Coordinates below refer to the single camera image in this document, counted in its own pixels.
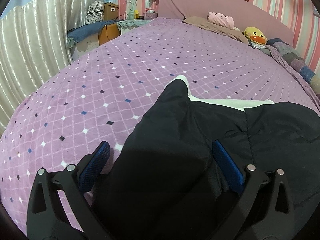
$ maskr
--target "pink headboard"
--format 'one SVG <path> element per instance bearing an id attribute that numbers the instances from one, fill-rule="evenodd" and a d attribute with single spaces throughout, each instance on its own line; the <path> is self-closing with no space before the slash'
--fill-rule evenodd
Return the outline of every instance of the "pink headboard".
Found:
<path id="1" fill-rule="evenodd" d="M 293 32 L 287 26 L 244 0 L 159 0 L 158 17 L 181 20 L 190 16 L 207 18 L 209 11 L 231 16 L 240 31 L 249 26 L 257 27 L 267 39 L 281 38 L 293 44 Z"/>

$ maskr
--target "pink plush toy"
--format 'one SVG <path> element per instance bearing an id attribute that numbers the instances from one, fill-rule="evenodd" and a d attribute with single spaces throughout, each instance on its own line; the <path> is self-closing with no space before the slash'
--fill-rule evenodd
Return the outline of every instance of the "pink plush toy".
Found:
<path id="1" fill-rule="evenodd" d="M 235 25 L 231 16 L 224 16 L 222 13 L 209 12 L 208 22 L 227 27 L 230 30 L 233 30 L 233 27 Z"/>

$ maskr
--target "metal pin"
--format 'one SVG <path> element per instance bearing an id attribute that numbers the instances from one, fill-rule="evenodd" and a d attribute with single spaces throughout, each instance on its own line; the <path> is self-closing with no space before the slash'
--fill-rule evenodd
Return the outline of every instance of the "metal pin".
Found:
<path id="1" fill-rule="evenodd" d="M 67 171 L 73 171 L 76 168 L 74 164 L 70 164 L 67 166 Z"/>
<path id="2" fill-rule="evenodd" d="M 283 175 L 283 174 L 284 174 L 284 171 L 283 171 L 283 169 L 277 169 L 277 173 L 278 173 L 279 175 Z"/>
<path id="3" fill-rule="evenodd" d="M 44 169 L 39 169 L 38 174 L 39 174 L 39 175 L 44 174 Z"/>
<path id="4" fill-rule="evenodd" d="M 248 169 L 249 171 L 255 171 L 255 170 L 256 170 L 256 166 L 254 166 L 253 164 L 249 164 L 249 165 L 247 166 L 247 169 Z"/>

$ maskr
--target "purple bedspread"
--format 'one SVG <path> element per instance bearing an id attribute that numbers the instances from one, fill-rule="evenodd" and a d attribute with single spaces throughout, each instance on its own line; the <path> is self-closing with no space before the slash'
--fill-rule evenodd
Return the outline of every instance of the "purple bedspread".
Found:
<path id="1" fill-rule="evenodd" d="M 273 58 L 179 20 L 157 18 L 67 66 L 14 112 L 1 138 L 0 194 L 19 228 L 26 232 L 39 168 L 62 170 L 105 140 L 112 148 L 108 172 L 127 136 L 178 74 L 188 78 L 199 98 L 288 101 L 319 114 Z M 74 218 L 71 224 L 79 228 Z"/>

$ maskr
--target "yellow duck plush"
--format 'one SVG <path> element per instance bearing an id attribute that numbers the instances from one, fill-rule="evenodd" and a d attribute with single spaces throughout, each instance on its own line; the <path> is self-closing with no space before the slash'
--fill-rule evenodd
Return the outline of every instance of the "yellow duck plush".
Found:
<path id="1" fill-rule="evenodd" d="M 250 41 L 265 45 L 267 43 L 267 38 L 264 34 L 256 27 L 247 27 L 244 32 L 244 36 L 246 36 Z"/>

